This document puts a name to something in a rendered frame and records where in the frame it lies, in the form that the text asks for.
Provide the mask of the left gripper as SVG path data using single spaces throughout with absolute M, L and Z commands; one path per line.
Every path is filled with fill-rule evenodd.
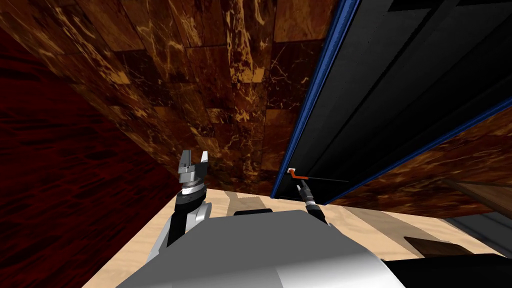
M 191 164 L 192 152 L 189 149 L 183 150 L 178 165 L 178 182 L 190 186 L 193 182 L 204 180 L 209 165 L 208 151 L 203 151 L 199 163 Z

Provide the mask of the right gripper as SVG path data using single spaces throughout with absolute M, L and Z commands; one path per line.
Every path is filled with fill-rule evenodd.
M 299 193 L 301 199 L 304 202 L 314 202 L 315 201 L 314 197 L 312 195 L 311 189 L 306 184 L 304 179 L 299 179 L 296 184 L 296 187 L 298 189 L 298 193 Z

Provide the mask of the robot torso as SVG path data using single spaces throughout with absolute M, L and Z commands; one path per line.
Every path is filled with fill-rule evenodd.
M 405 288 L 367 248 L 303 210 L 209 218 L 117 288 Z

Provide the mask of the black door leaf blue edge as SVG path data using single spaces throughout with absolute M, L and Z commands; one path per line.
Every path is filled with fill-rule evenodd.
M 512 0 L 342 0 L 271 192 L 319 204 L 512 106 Z

